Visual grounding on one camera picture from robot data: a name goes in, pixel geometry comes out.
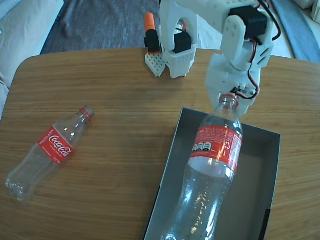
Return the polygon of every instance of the gray carpet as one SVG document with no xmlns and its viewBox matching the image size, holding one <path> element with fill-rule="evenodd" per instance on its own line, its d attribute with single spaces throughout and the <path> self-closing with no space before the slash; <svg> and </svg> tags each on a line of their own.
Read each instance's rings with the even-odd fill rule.
<svg viewBox="0 0 320 240">
<path fill-rule="evenodd" d="M 292 0 L 272 0 L 296 59 L 320 63 L 320 48 L 301 8 Z"/>
<path fill-rule="evenodd" d="M 159 24 L 159 0 L 64 0 L 41 54 L 144 47 L 144 14 Z"/>
</svg>

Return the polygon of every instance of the orange cap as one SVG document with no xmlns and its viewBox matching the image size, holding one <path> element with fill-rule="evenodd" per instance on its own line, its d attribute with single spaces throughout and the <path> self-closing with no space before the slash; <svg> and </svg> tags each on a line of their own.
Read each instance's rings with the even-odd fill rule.
<svg viewBox="0 0 320 240">
<path fill-rule="evenodd" d="M 148 30 L 156 30 L 154 15 L 150 12 L 144 15 L 144 29 L 145 32 Z"/>
</svg>

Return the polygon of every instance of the coca-cola logo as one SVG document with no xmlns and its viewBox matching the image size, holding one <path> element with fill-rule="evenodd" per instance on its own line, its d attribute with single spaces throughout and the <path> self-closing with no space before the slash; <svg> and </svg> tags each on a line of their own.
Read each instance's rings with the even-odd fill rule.
<svg viewBox="0 0 320 240">
<path fill-rule="evenodd" d="M 49 137 L 49 142 L 53 144 L 53 146 L 57 149 L 57 151 L 63 155 L 64 157 L 68 156 L 69 153 L 72 152 L 70 147 L 64 146 L 63 143 L 59 141 L 60 137 L 53 135 Z"/>
</svg>

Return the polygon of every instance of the red wire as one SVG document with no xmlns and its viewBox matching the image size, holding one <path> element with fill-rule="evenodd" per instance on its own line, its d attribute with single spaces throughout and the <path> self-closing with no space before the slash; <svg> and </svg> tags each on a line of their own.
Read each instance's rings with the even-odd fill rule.
<svg viewBox="0 0 320 240">
<path fill-rule="evenodd" d="M 252 65 L 252 62 L 254 61 L 256 53 L 257 53 L 257 45 L 258 45 L 257 42 L 253 43 L 252 55 L 251 55 L 251 58 L 250 58 L 250 61 L 249 61 L 249 63 L 251 65 Z M 254 78 L 251 76 L 250 70 L 251 70 L 251 66 L 250 66 L 250 68 L 248 70 L 248 78 L 249 78 L 250 82 L 252 83 L 252 85 L 255 87 L 255 94 L 253 96 L 251 96 L 251 97 L 247 97 L 244 94 L 242 94 L 241 92 L 237 92 L 236 95 L 241 97 L 241 98 L 243 98 L 243 99 L 254 99 L 256 96 L 258 96 L 258 94 L 260 92 L 260 87 L 258 86 L 256 81 L 254 80 Z"/>
</svg>

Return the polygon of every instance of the empty plastic bottle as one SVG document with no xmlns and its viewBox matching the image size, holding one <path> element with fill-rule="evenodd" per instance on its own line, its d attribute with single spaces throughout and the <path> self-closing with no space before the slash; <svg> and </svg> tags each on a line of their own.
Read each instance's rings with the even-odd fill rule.
<svg viewBox="0 0 320 240">
<path fill-rule="evenodd" d="M 197 132 L 175 211 L 161 240 L 212 240 L 221 204 L 237 171 L 242 126 L 238 99 L 223 94 Z"/>
<path fill-rule="evenodd" d="M 37 183 L 58 168 L 74 151 L 94 112 L 88 106 L 69 118 L 58 120 L 31 148 L 23 162 L 6 179 L 10 194 L 19 201 L 32 195 Z"/>
</svg>

